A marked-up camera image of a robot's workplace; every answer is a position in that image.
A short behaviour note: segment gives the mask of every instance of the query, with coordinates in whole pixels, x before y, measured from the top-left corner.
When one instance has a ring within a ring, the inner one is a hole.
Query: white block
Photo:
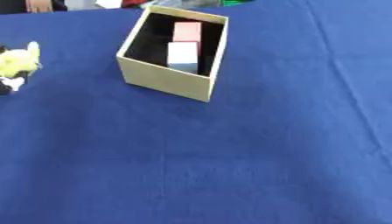
[[[190,74],[198,73],[198,43],[171,42],[168,45],[167,66]]]

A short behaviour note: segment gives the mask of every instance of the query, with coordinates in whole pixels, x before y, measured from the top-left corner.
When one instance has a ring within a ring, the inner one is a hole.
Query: open box
[[[175,22],[202,23],[199,72],[166,66],[167,44]],[[228,18],[189,10],[150,6],[137,21],[116,57],[129,84],[209,102],[226,48]]]

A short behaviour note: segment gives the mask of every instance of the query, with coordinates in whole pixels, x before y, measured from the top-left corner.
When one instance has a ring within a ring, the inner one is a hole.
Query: pink cube
[[[173,42],[197,42],[201,48],[201,22],[177,22],[174,24]]]

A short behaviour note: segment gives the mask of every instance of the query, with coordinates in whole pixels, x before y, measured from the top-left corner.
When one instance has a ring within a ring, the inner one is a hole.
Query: navy blue tablecloth
[[[210,103],[125,84],[141,11],[1,16],[44,69],[0,98],[0,223],[392,223],[391,7],[204,9],[230,16]]]

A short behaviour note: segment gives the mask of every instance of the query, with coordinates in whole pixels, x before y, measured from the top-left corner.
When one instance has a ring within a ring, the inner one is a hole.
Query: cube
[[[198,43],[171,42],[168,45],[167,66],[190,74],[198,73]]]
[[[174,24],[173,42],[197,42],[201,47],[201,22],[177,22]]]

